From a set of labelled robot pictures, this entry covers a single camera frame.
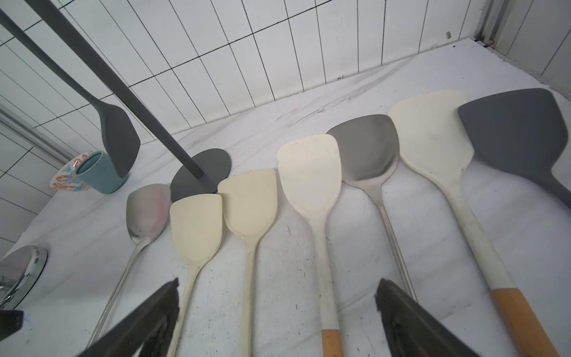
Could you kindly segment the grey spatula mint handle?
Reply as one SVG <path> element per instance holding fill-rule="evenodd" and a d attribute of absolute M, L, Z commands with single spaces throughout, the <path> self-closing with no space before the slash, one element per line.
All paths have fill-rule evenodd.
<path fill-rule="evenodd" d="M 547 89 L 519 89 L 470 101 L 457 109 L 475 152 L 497 170 L 533 181 L 570 206 L 570 190 L 553 175 L 569 133 Z"/>

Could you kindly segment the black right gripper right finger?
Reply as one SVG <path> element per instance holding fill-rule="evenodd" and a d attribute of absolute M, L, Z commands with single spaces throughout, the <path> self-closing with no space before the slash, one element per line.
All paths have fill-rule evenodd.
<path fill-rule="evenodd" d="M 476 356 L 393 281 L 381 279 L 376 307 L 392 356 Z"/>

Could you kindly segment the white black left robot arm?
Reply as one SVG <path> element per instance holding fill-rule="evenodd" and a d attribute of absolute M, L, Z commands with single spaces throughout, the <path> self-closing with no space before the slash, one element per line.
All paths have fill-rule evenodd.
<path fill-rule="evenodd" d="M 22 329 L 24 312 L 22 310 L 0 311 L 0 341 Z"/>

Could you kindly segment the grey metal utensil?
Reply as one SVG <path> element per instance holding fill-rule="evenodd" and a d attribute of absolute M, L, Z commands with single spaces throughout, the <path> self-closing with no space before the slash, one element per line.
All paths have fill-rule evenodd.
<path fill-rule="evenodd" d="M 125 284 L 138 256 L 150 243 L 160 236 L 167 225 L 171 204 L 171 189 L 167 184 L 149 184 L 129 195 L 126 204 L 126 226 L 131 240 L 136 245 L 135 251 L 131 254 L 126 268 L 86 345 L 86 349 L 98 340 L 114 302 L 119 296 L 123 284 Z"/>

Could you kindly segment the cream utensil dark wood handle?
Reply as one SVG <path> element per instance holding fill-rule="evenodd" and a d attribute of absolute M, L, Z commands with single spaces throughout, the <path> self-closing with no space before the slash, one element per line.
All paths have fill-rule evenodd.
<path fill-rule="evenodd" d="M 393 120 L 387 115 L 366 115 L 340 123 L 327 133 L 338 143 L 343 182 L 363 190 L 379 207 L 404 291 L 418 300 L 383 203 L 382 185 L 399 163 L 399 137 Z"/>

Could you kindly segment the cream spatula mint handle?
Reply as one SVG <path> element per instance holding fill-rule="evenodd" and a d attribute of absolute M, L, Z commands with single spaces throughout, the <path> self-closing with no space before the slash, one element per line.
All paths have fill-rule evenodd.
<path fill-rule="evenodd" d="M 218 193 L 226 226 L 246 245 L 239 355 L 250 356 L 255 258 L 258 243 L 277 218 L 276 172 L 266 168 L 234 175 L 219 183 Z"/>

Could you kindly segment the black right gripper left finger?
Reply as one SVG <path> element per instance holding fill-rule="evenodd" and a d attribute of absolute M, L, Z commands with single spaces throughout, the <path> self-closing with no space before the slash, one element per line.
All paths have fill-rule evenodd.
<path fill-rule="evenodd" d="M 179 312 L 178 279 L 159 288 L 81 356 L 166 356 Z"/>

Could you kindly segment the cream spoon mint handle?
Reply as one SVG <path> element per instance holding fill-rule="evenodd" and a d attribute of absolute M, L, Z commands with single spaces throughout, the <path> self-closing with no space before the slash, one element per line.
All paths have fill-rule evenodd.
<path fill-rule="evenodd" d="M 170 208 L 170 222 L 175 249 L 188 269 L 187 282 L 180 298 L 180 311 L 167 353 L 174 356 L 196 277 L 222 243 L 222 197 L 217 193 L 207 193 L 180 199 Z"/>

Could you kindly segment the cream spatula light wood handle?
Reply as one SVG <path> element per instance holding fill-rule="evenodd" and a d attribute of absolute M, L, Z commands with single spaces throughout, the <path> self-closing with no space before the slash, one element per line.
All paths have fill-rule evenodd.
<path fill-rule="evenodd" d="M 444 193 L 520 355 L 557 356 L 556 347 L 462 194 L 462 174 L 474 157 L 457 112 L 466 102 L 464 93 L 443 90 L 391 107 L 388 114 L 398 132 L 401 159 Z"/>

